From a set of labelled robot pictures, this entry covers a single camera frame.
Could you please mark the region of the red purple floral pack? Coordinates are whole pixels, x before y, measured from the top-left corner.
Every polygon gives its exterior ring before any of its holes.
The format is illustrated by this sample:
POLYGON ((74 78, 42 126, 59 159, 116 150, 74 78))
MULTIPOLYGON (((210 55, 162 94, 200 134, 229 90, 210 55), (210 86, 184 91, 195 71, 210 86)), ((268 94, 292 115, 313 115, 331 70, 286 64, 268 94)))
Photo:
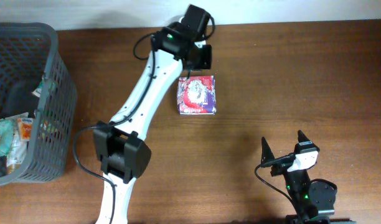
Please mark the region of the red purple floral pack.
POLYGON ((217 112, 214 76, 180 77, 177 109, 181 115, 214 115, 217 112))

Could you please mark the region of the teal wet wipes pack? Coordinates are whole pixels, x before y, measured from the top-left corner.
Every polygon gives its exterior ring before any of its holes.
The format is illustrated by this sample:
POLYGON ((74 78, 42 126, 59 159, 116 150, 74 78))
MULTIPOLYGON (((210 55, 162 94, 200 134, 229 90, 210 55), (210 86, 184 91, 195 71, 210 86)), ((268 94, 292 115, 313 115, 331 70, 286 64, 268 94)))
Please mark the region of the teal wet wipes pack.
POLYGON ((14 121, 11 119, 0 119, 0 157, 9 154, 13 137, 14 121))

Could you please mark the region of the green tissue pack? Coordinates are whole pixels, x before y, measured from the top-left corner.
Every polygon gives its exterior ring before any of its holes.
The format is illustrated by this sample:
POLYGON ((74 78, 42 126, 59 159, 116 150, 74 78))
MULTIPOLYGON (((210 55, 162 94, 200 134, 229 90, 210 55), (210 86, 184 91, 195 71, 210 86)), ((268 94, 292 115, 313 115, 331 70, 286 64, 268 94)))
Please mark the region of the green tissue pack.
MULTIPOLYGON (((46 84, 47 82, 45 81, 45 79, 43 78, 41 80, 41 82, 38 84, 37 88, 32 92, 32 95, 34 95, 35 97, 38 97, 40 98, 41 97, 41 94, 42 94, 42 89, 44 87, 44 85, 46 84)), ((47 93, 49 93, 49 91, 54 91, 56 89, 56 84, 54 82, 51 82, 47 85, 47 93)))

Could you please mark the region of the orange tissue pack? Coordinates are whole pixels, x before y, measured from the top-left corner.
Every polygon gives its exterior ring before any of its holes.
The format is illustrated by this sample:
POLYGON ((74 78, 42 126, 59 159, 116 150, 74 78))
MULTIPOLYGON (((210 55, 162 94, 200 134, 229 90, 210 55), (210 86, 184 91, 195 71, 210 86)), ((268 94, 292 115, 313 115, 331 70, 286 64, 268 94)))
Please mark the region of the orange tissue pack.
POLYGON ((32 132, 32 118, 17 118, 17 126, 19 130, 20 140, 27 142, 31 139, 32 132))

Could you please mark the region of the white tube gold cap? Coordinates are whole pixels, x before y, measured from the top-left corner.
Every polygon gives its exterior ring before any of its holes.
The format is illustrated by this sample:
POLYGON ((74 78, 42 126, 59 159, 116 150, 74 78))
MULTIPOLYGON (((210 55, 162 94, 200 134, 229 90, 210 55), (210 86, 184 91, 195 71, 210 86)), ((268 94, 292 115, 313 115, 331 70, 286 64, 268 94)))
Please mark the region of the white tube gold cap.
POLYGON ((28 141, 24 142, 20 140, 19 130, 17 126, 17 118, 28 118, 28 117, 29 117, 29 113, 25 112, 25 113, 17 114, 7 118, 14 121, 14 137, 13 137, 11 150, 7 156, 7 162, 6 162, 8 174, 12 173, 17 168, 19 168, 26 157, 28 141))

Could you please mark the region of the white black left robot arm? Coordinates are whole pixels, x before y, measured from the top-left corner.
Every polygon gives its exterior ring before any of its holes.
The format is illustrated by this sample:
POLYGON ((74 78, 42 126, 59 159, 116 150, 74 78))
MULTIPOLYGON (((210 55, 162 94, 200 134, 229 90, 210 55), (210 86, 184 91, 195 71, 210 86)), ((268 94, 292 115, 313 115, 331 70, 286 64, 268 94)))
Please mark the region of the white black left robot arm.
POLYGON ((213 22, 205 9, 191 4, 180 21, 147 36, 151 51, 140 79, 109 123, 98 122, 93 132, 105 181, 97 223, 127 223, 132 189, 151 159, 145 143, 151 120, 184 70, 211 67, 206 40, 211 37, 207 25, 213 22))

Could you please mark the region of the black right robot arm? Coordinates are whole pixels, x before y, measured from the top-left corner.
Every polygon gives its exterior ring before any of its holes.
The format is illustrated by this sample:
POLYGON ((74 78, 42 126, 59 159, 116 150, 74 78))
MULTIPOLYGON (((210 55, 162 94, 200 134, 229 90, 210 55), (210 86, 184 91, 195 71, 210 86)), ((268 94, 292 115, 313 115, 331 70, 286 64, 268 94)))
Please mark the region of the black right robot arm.
POLYGON ((285 223, 354 223, 350 219, 331 219, 335 214, 337 185, 324 179, 310 179, 308 170, 316 165, 320 148, 301 130, 294 151, 275 157, 266 138, 261 139, 261 162, 255 167, 256 177, 271 189, 285 196, 292 204, 295 214, 287 215, 285 223), (282 175, 286 191, 273 186, 258 175, 260 168, 270 168, 272 177, 282 175))

